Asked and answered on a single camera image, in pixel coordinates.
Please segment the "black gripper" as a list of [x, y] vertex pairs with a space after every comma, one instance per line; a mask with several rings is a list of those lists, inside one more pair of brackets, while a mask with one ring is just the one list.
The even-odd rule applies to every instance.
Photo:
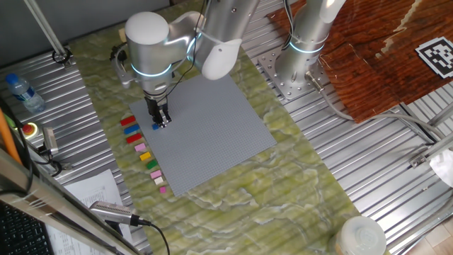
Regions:
[[154, 125], [165, 128], [172, 121], [168, 114], [168, 97], [164, 95], [161, 98], [153, 98], [146, 95], [144, 99]]

